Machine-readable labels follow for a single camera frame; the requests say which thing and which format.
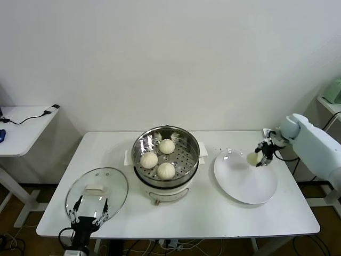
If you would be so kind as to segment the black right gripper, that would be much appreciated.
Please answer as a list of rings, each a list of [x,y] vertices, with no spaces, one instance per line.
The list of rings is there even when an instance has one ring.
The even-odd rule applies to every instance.
[[[277,149],[278,149],[277,145],[273,144],[273,142],[271,141],[260,142],[254,152],[259,153],[260,151],[262,151],[263,157],[256,164],[256,167],[268,166],[269,161],[273,160],[273,155]]]

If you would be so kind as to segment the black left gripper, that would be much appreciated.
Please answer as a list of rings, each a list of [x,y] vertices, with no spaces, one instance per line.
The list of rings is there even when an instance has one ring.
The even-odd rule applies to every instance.
[[[97,218],[94,217],[79,217],[78,209],[83,200],[83,196],[81,195],[78,201],[74,204],[72,210],[68,210],[67,214],[69,216],[70,222],[73,223],[71,225],[75,234],[72,240],[71,247],[73,249],[78,249],[81,247],[85,247],[89,245],[90,236],[92,233],[96,232],[96,225],[102,225],[106,221],[109,220],[108,213],[108,199],[105,199],[105,203],[103,206],[102,214]]]

